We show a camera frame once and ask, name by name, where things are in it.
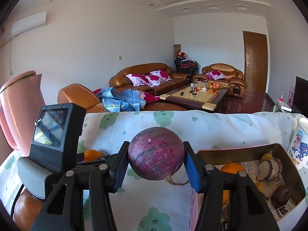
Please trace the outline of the stacked dark chairs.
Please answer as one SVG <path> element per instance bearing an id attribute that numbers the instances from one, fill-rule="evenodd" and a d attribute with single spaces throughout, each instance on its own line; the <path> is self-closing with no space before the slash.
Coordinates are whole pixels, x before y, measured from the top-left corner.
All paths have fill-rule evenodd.
<path id="1" fill-rule="evenodd" d="M 184 52 L 182 52 L 180 44 L 175 44 L 173 48 L 174 64 L 177 73 L 190 74 L 191 76 L 199 74 L 198 62 L 190 59 Z"/>

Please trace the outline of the round purple radish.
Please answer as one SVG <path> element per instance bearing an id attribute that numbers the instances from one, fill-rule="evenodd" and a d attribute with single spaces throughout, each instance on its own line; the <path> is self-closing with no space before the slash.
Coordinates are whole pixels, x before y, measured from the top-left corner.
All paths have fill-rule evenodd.
<path id="1" fill-rule="evenodd" d="M 184 163 L 185 150 L 180 137 L 163 127 L 147 128 L 139 132 L 128 146 L 131 169 L 146 180 L 165 180 L 171 185 L 184 186 L 172 176 Z"/>

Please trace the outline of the white cartoon paper cup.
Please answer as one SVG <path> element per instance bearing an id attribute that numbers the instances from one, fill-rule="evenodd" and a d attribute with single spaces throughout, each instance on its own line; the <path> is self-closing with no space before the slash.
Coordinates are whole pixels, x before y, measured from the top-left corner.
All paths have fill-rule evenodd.
<path id="1" fill-rule="evenodd" d="M 307 144 L 307 118 L 304 116 L 300 116 L 297 119 L 295 134 L 292 137 L 290 146 L 287 151 L 289 158 L 291 159 L 297 170 L 303 168 L 307 164 Z"/>

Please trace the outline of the large orange mandarin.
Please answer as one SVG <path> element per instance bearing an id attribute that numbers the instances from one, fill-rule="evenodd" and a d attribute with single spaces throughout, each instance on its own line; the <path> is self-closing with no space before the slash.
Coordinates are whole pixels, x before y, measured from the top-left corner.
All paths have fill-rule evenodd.
<path id="1" fill-rule="evenodd" d="M 230 174 L 237 174 L 239 171 L 245 171 L 245 169 L 238 163 L 228 163 L 224 165 L 221 169 L 221 172 L 230 173 Z M 222 205 L 225 205 L 229 202 L 230 196 L 229 191 L 224 190 L 222 196 Z"/>

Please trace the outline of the wooden coffee table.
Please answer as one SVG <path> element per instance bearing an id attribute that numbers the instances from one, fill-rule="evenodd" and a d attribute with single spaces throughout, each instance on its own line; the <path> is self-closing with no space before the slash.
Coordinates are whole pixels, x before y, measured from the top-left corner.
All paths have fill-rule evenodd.
<path id="1" fill-rule="evenodd" d="M 160 100 L 179 105 L 187 110 L 221 113 L 227 105 L 229 86 L 217 82 L 195 82 L 160 96 Z"/>

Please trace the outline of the near brown leather chair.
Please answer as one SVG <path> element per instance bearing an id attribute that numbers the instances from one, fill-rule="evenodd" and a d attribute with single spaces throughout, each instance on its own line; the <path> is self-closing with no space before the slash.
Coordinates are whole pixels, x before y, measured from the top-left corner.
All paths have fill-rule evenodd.
<path id="1" fill-rule="evenodd" d="M 86 113 L 108 112 L 96 94 L 81 84 L 71 84 L 59 90 L 57 103 L 77 104 L 84 107 Z"/>

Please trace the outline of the small yellow-green citrus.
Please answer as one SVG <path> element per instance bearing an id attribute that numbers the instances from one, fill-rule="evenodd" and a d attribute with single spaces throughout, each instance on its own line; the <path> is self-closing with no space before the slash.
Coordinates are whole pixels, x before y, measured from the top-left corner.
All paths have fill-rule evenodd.
<path id="1" fill-rule="evenodd" d="M 269 161 L 269 160 L 273 160 L 273 156 L 270 152 L 268 153 L 265 153 L 262 158 L 261 158 L 261 162 L 264 162 L 264 161 Z"/>

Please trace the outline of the long brown leather sofa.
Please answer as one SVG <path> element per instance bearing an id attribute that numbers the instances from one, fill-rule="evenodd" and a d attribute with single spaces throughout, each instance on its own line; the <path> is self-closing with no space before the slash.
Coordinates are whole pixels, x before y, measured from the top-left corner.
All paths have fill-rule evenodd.
<path id="1" fill-rule="evenodd" d="M 126 67 L 113 76 L 110 87 L 116 92 L 138 90 L 159 96 L 189 84 L 190 74 L 175 73 L 164 63 L 148 63 Z"/>

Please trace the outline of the yam piece in tin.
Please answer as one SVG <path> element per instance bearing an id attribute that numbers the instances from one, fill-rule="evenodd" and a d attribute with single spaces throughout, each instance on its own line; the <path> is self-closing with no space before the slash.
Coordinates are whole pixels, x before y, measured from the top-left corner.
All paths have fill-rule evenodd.
<path id="1" fill-rule="evenodd" d="M 290 187 L 287 185 L 282 185 L 275 190 L 271 196 L 271 203 L 275 208 L 283 207 L 287 204 L 291 197 Z"/>

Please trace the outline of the white green-patterned tablecloth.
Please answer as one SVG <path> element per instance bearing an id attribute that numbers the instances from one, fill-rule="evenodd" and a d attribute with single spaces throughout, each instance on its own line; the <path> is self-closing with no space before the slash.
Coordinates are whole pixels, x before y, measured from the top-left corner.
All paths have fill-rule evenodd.
<path id="1" fill-rule="evenodd" d="M 45 106 L 1 165 L 1 230 L 303 230 L 307 119 Z"/>

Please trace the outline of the brown wooden door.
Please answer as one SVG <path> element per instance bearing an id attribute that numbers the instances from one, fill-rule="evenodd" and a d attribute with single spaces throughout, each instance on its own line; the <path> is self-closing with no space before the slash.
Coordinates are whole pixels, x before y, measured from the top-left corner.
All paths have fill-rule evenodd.
<path id="1" fill-rule="evenodd" d="M 264 94 L 268 75 L 268 44 L 265 34 L 243 31 L 245 71 L 248 92 Z"/>

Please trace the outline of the small orange mandarin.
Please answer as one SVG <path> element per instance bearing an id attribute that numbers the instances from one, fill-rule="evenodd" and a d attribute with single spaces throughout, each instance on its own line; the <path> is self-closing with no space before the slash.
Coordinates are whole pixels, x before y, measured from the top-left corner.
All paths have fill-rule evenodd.
<path id="1" fill-rule="evenodd" d="M 102 154 L 97 150 L 87 150 L 84 153 L 84 162 L 96 161 L 102 158 Z"/>

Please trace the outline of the blue plaid blanket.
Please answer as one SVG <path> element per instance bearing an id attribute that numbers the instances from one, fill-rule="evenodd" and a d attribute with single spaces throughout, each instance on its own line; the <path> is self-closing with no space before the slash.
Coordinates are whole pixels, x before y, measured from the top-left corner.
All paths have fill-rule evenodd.
<path id="1" fill-rule="evenodd" d="M 113 113 L 119 112 L 139 112 L 146 101 L 141 99 L 139 91 L 127 89 L 116 92 L 113 87 L 102 89 L 96 96 L 103 103 L 106 110 Z"/>

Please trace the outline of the white wall air conditioner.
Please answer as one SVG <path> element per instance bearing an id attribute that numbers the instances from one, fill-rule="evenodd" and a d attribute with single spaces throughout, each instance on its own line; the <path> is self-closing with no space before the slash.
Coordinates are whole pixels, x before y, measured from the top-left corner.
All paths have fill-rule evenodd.
<path id="1" fill-rule="evenodd" d="M 13 23 L 11 37 L 15 38 L 36 28 L 44 27 L 46 25 L 47 13 L 47 11 L 40 12 Z"/>

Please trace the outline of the pink electric kettle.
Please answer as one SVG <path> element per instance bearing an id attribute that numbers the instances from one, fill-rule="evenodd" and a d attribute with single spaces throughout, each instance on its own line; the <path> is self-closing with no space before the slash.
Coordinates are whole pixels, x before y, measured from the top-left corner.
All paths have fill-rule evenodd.
<path id="1" fill-rule="evenodd" d="M 27 157 L 34 133 L 34 122 L 45 101 L 41 92 L 42 74 L 30 70 L 1 87 L 1 128 L 14 150 Z"/>

